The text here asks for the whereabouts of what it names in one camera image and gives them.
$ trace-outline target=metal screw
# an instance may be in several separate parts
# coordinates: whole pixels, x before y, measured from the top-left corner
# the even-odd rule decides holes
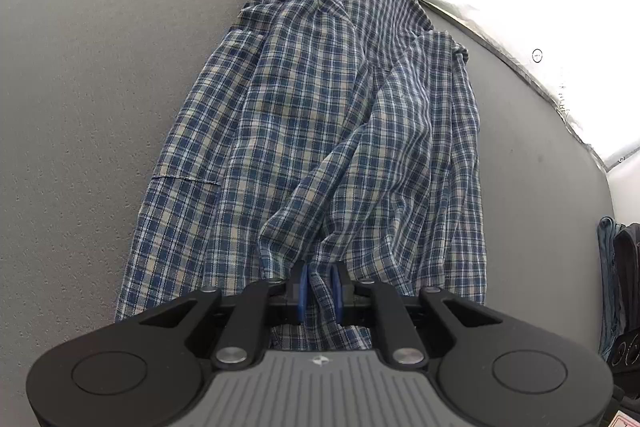
[[[239,363],[246,360],[246,351],[242,347],[223,347],[216,353],[216,358],[223,363]]]
[[[420,363],[424,360],[424,355],[415,349],[415,347],[401,347],[394,351],[394,360],[398,363],[412,365]]]

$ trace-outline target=gray table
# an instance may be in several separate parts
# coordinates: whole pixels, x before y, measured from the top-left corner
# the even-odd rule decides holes
[[[0,418],[33,360],[106,324],[162,142],[244,0],[0,0]],[[488,304],[596,347],[606,178],[553,109],[469,49]]]

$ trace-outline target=plaid shirt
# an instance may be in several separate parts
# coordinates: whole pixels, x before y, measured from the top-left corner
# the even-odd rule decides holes
[[[169,133],[138,217],[116,319],[203,285],[226,295],[309,265],[284,349],[356,349],[329,263],[404,295],[482,302],[478,110],[466,49],[417,0],[249,0]]]

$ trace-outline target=blue fabric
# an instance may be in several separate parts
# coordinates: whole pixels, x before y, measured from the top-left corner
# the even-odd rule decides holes
[[[315,305],[273,331],[285,349],[370,346],[335,321],[335,261],[404,295],[440,286],[481,303],[466,60],[417,0],[248,0],[166,140],[116,318],[202,285],[286,278],[298,259]]]
[[[602,272],[602,327],[600,328],[599,354],[603,359],[609,353],[616,337],[622,333],[622,310],[618,274],[616,273],[616,254],[613,238],[624,228],[611,217],[603,217],[598,224],[598,244],[600,245],[600,269]]]

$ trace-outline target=white wall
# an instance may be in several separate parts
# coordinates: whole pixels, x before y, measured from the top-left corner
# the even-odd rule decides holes
[[[613,167],[607,181],[616,221],[640,223],[640,152]]]

